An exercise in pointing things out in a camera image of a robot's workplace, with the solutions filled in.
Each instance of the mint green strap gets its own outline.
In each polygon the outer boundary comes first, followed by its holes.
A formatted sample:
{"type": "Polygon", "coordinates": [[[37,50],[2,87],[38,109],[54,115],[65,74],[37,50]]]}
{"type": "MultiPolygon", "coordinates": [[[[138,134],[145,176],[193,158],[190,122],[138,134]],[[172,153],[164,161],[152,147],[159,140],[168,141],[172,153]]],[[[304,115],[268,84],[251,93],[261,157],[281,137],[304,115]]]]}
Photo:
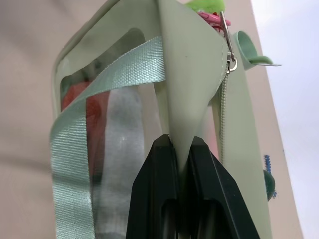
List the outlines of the mint green strap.
{"type": "Polygon", "coordinates": [[[108,66],[57,118],[51,167],[57,239],[94,239],[86,139],[86,98],[111,89],[165,79],[161,37],[108,66]]]}

